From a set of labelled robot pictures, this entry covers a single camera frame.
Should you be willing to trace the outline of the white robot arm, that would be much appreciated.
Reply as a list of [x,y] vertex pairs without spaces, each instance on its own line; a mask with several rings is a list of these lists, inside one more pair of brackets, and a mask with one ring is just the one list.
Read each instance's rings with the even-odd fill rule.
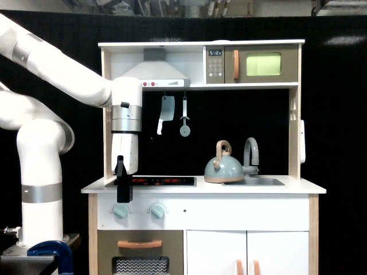
[[[117,201],[130,202],[132,175],[138,169],[141,81],[107,80],[5,16],[1,17],[1,55],[81,103],[112,109],[111,165],[117,177]],[[72,148],[73,130],[40,101],[6,87],[1,87],[1,128],[17,131],[23,245],[62,240],[60,155]]]

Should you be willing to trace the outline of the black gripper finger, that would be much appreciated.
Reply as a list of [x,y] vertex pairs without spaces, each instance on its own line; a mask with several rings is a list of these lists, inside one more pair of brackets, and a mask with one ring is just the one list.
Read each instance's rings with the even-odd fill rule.
[[117,202],[129,203],[132,201],[132,175],[128,175],[124,166],[124,157],[117,156],[117,164],[115,166],[117,185]]

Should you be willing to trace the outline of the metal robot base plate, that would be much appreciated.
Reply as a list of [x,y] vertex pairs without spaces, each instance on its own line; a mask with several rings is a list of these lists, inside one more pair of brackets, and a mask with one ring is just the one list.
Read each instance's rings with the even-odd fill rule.
[[[80,245],[80,235],[70,233],[63,236],[72,253]],[[1,253],[1,274],[59,274],[56,256],[28,257],[27,250],[31,248],[22,242],[17,242]]]

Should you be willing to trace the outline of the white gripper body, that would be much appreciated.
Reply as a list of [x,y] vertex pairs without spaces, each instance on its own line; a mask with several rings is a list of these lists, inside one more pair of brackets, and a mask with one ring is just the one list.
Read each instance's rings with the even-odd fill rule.
[[123,157],[123,164],[128,175],[134,174],[138,170],[138,135],[132,133],[113,133],[111,147],[111,168],[115,169],[118,163],[118,156]]

